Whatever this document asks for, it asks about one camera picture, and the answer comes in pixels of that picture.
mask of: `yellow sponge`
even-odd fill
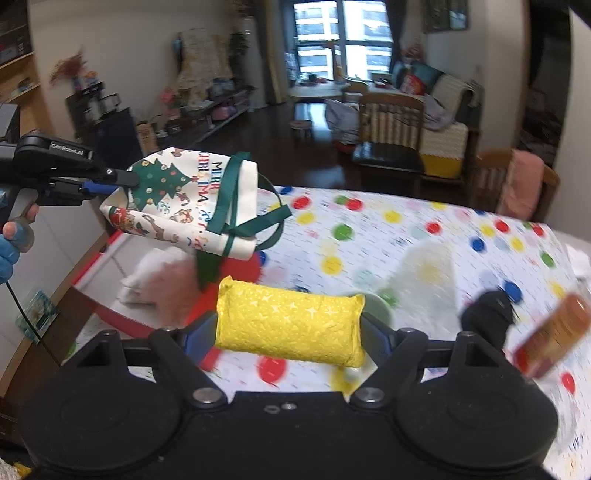
[[[327,297],[226,277],[217,297],[216,347],[361,367],[365,297]]]

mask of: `window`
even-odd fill
[[[337,62],[344,74],[368,80],[372,73],[388,73],[392,35],[383,2],[300,2],[294,4],[294,13],[302,73],[333,79],[332,54],[324,48],[326,40],[335,40]]]

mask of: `hand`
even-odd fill
[[[34,204],[27,212],[27,220],[35,221],[39,212],[39,205]],[[12,266],[18,261],[20,252],[15,247],[24,241],[25,230],[15,222],[6,222],[0,235],[0,284],[6,283],[12,277]]]

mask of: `bottle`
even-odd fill
[[[543,377],[585,336],[591,326],[591,293],[579,284],[515,351],[515,366],[528,378]]]

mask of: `teal pillow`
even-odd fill
[[[425,84],[425,93],[430,95],[433,87],[439,80],[439,77],[443,75],[441,70],[434,69],[429,65],[425,65],[419,61],[413,63],[413,73]]]

